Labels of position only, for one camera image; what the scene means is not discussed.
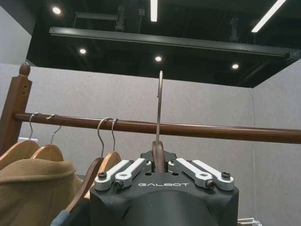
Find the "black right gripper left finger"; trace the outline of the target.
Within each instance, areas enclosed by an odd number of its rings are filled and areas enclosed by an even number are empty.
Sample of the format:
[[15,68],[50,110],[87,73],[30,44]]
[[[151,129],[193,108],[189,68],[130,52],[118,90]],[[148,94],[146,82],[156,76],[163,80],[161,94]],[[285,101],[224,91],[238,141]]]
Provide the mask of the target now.
[[120,182],[117,188],[127,188],[134,184],[134,178],[143,172],[151,172],[153,154],[151,151],[142,153],[135,161],[121,160],[117,152],[109,153],[100,166],[103,176],[94,179],[95,190],[108,190],[114,183]]

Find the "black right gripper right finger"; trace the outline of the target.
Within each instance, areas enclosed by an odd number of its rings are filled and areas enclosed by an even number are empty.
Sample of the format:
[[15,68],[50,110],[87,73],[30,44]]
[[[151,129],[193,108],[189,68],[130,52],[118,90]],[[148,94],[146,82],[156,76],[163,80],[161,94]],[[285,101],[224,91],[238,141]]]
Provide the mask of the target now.
[[194,184],[204,189],[233,190],[234,178],[229,172],[220,172],[201,160],[187,161],[183,158],[171,159],[168,162],[168,171],[184,173]]

